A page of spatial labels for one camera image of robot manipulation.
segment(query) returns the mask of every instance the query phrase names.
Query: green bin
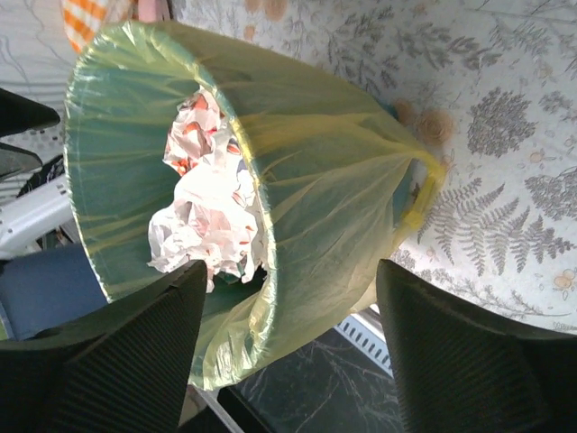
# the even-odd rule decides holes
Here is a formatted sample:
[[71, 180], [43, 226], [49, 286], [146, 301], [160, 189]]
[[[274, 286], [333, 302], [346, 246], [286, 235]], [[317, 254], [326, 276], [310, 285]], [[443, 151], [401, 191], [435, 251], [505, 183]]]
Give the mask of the green bin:
[[[66, 163], [109, 301], [161, 276], [146, 264], [148, 224], [172, 200], [167, 131], [198, 85], [230, 119], [269, 244], [266, 281], [221, 281], [206, 297], [191, 382], [214, 389], [374, 302], [379, 259], [422, 224], [444, 171], [371, 96], [320, 69], [177, 23], [105, 28], [69, 83]], [[393, 193], [412, 161], [428, 177], [394, 225]]]

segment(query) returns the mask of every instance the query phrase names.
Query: fern pattern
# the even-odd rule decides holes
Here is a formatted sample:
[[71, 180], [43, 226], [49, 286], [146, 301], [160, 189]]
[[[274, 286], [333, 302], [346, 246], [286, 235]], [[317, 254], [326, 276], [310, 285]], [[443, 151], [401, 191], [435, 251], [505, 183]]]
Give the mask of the fern pattern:
[[475, 305], [499, 313], [506, 318], [527, 320], [527, 317], [530, 316], [568, 316], [568, 314], [550, 314], [545, 312], [541, 307], [527, 301], [518, 290], [511, 290], [508, 296], [505, 296], [498, 294], [490, 284], [479, 285], [471, 279], [455, 278], [446, 269], [419, 270], [417, 269], [417, 262], [411, 257], [410, 252], [402, 248], [397, 250], [391, 259], [395, 263], [412, 271], [417, 277], [439, 286], [460, 298], [467, 299]]
[[529, 222], [530, 207], [519, 214], [518, 198], [495, 207], [504, 184], [484, 194], [480, 194], [481, 186], [482, 180], [477, 178], [461, 188], [441, 193], [418, 232], [417, 241], [420, 243], [424, 233], [433, 229], [435, 240], [449, 262], [455, 264], [454, 247], [458, 244], [478, 276], [487, 271], [488, 262], [501, 275], [507, 259], [512, 258], [517, 272], [522, 272], [531, 255], [542, 263], [546, 256], [554, 259], [576, 247], [556, 236], [553, 228], [545, 227], [542, 216]]

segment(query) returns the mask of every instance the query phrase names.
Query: floral wallpaper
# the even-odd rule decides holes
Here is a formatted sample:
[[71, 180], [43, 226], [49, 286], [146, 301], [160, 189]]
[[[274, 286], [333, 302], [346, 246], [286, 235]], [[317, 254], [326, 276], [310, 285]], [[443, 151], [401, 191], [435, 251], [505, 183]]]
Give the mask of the floral wallpaper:
[[174, 2], [181, 22], [397, 108], [447, 181], [393, 260], [499, 314], [577, 333], [577, 1]]

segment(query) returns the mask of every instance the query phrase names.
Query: garbage bag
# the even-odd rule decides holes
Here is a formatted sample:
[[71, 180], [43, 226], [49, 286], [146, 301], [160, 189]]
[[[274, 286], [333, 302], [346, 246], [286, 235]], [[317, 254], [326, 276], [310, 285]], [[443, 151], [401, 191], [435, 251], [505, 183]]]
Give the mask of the garbage bag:
[[[363, 90], [304, 63], [178, 23], [105, 28], [66, 96], [66, 164], [81, 238], [109, 301], [160, 274], [147, 238], [178, 174], [162, 163], [177, 106], [201, 85], [229, 117], [255, 180], [266, 279], [207, 295], [190, 380], [239, 382], [375, 301], [379, 259], [439, 190], [436, 159]], [[412, 161], [427, 178], [393, 224]]]

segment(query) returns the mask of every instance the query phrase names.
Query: yellow plastic bag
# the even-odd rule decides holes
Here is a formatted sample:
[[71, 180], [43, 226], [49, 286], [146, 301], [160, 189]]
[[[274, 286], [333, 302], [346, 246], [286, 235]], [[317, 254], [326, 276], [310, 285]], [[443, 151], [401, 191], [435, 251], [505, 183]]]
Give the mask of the yellow plastic bag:
[[[206, 298], [191, 381], [212, 389], [368, 306], [380, 258], [423, 221], [444, 171], [362, 90], [298, 61], [176, 23], [104, 29], [67, 94], [66, 161], [87, 254], [110, 300], [155, 281], [147, 228], [178, 175], [162, 163], [176, 107], [198, 84], [231, 119], [258, 186], [270, 272]], [[428, 168], [393, 225], [411, 161]]]

